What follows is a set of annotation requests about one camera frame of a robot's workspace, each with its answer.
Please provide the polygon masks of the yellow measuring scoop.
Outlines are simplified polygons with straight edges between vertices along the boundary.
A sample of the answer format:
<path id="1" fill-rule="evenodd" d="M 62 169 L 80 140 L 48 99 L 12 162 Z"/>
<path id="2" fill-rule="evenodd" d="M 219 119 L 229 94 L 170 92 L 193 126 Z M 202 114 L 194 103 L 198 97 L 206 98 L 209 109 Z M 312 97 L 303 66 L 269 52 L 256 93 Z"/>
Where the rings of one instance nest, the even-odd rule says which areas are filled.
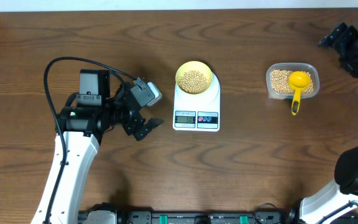
<path id="1" fill-rule="evenodd" d="M 288 78 L 288 85 L 294 91 L 293 100 L 291 104 L 292 115 L 297 115 L 300 109 L 301 92 L 306 89 L 311 83 L 311 78 L 307 73 L 296 71 L 292 72 Z"/>

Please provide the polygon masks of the pale yellow bowl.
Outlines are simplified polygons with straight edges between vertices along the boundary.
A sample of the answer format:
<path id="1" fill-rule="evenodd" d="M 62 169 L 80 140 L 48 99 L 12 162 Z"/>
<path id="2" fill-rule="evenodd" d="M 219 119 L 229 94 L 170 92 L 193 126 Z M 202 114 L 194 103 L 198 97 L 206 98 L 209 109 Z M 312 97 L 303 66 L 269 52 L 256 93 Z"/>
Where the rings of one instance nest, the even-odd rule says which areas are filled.
<path id="1" fill-rule="evenodd" d="M 211 69 L 205 63 L 199 62 L 199 61 L 186 62 L 186 63 L 184 63 L 183 65 L 180 66 L 180 68 L 177 70 L 176 75 L 175 75 L 175 82 L 176 82 L 177 85 L 178 85 L 179 78 L 185 72 L 190 71 L 190 70 L 198 70 L 201 73 L 203 73 L 205 75 L 205 77 L 210 81 L 210 86 L 212 85 L 213 73 L 212 73 Z"/>

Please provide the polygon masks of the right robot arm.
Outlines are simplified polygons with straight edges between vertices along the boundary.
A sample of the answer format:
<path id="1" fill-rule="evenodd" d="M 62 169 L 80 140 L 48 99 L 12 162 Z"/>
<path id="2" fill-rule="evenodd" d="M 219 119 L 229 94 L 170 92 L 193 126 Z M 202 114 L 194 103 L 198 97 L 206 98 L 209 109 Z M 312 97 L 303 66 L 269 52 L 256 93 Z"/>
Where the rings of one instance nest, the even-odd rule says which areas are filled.
<path id="1" fill-rule="evenodd" d="M 358 78 L 358 30 L 338 24 L 319 47 L 333 48 L 339 54 L 340 67 Z M 300 200 L 287 223 L 342 223 L 343 215 L 358 208 L 358 146 L 343 152 L 336 162 L 334 178 L 317 193 Z"/>

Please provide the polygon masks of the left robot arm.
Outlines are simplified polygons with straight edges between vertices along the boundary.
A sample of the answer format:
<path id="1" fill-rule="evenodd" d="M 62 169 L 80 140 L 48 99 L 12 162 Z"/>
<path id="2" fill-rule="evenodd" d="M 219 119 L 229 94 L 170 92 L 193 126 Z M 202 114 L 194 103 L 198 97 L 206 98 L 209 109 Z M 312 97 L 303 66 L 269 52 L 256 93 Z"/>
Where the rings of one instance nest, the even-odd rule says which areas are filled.
<path id="1" fill-rule="evenodd" d="M 90 166 L 103 134 L 115 125 L 141 141 L 162 119 L 144 119 L 139 111 L 162 98 L 152 82 L 122 82 L 110 95 L 109 70 L 80 72 L 80 90 L 57 114 L 55 152 L 47 183 L 32 223 L 77 223 Z"/>

